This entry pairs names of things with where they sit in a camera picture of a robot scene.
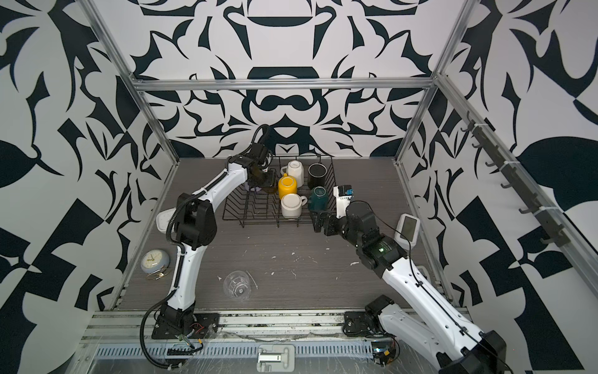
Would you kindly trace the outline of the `yellow mug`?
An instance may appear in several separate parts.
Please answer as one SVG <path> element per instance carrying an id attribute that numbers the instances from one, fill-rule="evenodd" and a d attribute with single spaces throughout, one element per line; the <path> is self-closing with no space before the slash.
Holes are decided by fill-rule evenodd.
<path id="1" fill-rule="evenodd" d="M 297 194 L 297 179 L 286 173 L 278 181 L 278 196 L 282 200 L 287 195 Z"/>

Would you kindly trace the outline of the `white faceted mug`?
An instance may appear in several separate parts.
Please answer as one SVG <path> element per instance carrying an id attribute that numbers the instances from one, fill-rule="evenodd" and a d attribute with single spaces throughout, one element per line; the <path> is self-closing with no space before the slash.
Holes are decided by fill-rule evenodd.
<path id="1" fill-rule="evenodd" d="M 297 187 L 304 185 L 304 166 L 299 160 L 289 161 L 287 165 L 280 169 L 282 175 L 287 175 L 295 178 Z"/>

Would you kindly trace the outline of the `white mug red inside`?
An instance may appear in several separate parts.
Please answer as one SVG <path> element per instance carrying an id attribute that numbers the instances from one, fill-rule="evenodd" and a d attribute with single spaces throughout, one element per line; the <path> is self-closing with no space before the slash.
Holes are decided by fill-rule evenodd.
<path id="1" fill-rule="evenodd" d="M 301 216 L 302 208 L 308 202 L 306 196 L 300 196 L 297 193 L 289 193 L 283 197 L 281 203 L 281 213 L 286 219 L 298 219 Z"/>

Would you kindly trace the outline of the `cream mug dark green outside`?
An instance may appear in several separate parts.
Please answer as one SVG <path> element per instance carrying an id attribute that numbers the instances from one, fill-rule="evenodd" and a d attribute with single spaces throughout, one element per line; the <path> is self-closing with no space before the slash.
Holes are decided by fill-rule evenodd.
<path id="1" fill-rule="evenodd" d="M 329 195 L 325 187 L 316 186 L 311 191 L 311 196 L 308 202 L 308 209 L 310 211 L 326 211 L 329 202 Z"/>

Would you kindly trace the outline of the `black mug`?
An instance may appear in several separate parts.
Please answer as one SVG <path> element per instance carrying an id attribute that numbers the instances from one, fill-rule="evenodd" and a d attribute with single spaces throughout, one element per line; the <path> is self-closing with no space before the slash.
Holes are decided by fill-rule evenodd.
<path id="1" fill-rule="evenodd" d="M 308 167 L 308 188 L 314 190 L 316 187 L 325 187 L 327 166 L 321 163 L 314 163 Z"/>

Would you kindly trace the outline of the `clear glass cup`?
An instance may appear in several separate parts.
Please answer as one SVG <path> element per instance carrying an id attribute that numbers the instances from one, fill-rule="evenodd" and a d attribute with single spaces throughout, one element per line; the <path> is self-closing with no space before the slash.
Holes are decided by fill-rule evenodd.
<path id="1" fill-rule="evenodd" d="M 224 279 L 223 290 L 230 299 L 244 302 L 251 296 L 252 281 L 246 272 L 233 271 Z"/>

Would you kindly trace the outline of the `lilac plastic cup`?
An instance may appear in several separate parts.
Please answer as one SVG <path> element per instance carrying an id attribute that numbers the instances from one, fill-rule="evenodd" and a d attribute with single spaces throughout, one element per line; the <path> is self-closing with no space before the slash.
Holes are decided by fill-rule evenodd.
<path id="1" fill-rule="evenodd" d="M 246 185 L 245 186 L 245 190 L 248 191 L 248 192 L 251 192 L 251 193 L 258 193 L 260 191 L 260 188 L 259 187 L 255 187 L 255 186 Z"/>

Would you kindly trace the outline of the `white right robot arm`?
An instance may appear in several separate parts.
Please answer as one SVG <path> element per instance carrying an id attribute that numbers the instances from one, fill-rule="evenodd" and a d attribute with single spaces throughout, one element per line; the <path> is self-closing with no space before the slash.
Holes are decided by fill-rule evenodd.
<path id="1" fill-rule="evenodd" d="M 455 309 L 414 265 L 409 253 L 380 232 L 368 203 L 349 203 L 345 215 L 313 210 L 315 232 L 339 235 L 356 249 L 361 263 L 397 291 L 419 316 L 407 315 L 385 296 L 366 310 L 378 333 L 409 345 L 440 373 L 503 373 L 506 342 L 495 331 L 484 332 Z"/>

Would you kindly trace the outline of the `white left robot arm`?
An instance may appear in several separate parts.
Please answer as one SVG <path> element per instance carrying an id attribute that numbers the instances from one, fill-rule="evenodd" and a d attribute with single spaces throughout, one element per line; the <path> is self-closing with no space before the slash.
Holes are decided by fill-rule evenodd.
<path id="1" fill-rule="evenodd" d="M 166 240 L 177 246 L 174 275 L 167 296 L 153 309 L 159 310 L 157 326 L 171 336 L 193 334 L 196 283 L 202 258 L 217 234 L 216 210 L 241 185 L 272 188 L 276 173 L 269 171 L 272 153 L 263 143 L 252 143 L 240 154 L 229 157 L 226 167 L 207 185 L 192 194 L 179 196 L 176 208 L 163 211 L 167 218 Z"/>

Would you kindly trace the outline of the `white digital thermometer display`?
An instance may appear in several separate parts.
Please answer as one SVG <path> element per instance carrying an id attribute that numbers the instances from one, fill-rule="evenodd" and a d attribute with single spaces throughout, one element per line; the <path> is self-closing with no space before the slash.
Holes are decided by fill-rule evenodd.
<path id="1" fill-rule="evenodd" d="M 395 240 L 404 248 L 409 249 L 417 244 L 420 233 L 420 219 L 404 213 L 396 227 Z"/>

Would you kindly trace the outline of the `white square alarm clock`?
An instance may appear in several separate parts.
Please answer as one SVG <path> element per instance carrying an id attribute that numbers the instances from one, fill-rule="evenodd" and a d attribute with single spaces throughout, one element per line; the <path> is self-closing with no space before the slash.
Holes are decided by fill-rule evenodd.
<path id="1" fill-rule="evenodd" d="M 160 212 L 156 216 L 156 227 L 160 233 L 164 234 L 167 231 L 169 222 L 170 222 L 174 212 L 175 212 L 175 209 L 171 208 L 169 210 L 164 210 L 164 211 Z"/>

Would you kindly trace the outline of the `round grey alarm clock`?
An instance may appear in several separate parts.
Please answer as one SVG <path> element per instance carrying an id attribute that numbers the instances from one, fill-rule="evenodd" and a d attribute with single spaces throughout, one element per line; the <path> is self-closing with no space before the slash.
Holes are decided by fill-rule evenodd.
<path id="1" fill-rule="evenodd" d="M 140 268 L 148 280 L 158 280 L 168 274 L 171 257 L 163 249 L 152 249 L 140 260 Z"/>

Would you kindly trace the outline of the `silver latch bracket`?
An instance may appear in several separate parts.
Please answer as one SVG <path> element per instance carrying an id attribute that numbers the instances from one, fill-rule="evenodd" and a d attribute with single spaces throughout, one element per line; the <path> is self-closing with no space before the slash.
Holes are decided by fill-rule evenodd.
<path id="1" fill-rule="evenodd" d="M 256 369 L 260 373 L 292 373 L 296 347 L 292 344 L 261 344 Z"/>

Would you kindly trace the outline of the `grey wall hook rail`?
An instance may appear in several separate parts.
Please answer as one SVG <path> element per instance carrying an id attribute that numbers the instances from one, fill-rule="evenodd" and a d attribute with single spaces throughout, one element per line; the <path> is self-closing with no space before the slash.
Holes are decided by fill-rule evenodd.
<path id="1" fill-rule="evenodd" d="M 506 180 L 503 189 L 513 189 L 524 204 L 519 209 L 521 214 L 531 214 L 548 235 L 540 241 L 543 244 L 555 244 L 562 248 L 572 242 L 562 220 L 557 218 L 557 207 L 541 196 L 540 187 L 532 180 L 523 165 L 515 159 L 504 143 L 495 135 L 487 123 L 474 121 L 467 114 L 467 125 L 463 132 L 470 133 L 477 141 L 473 147 L 482 149 L 490 157 L 489 168 L 499 171 Z"/>

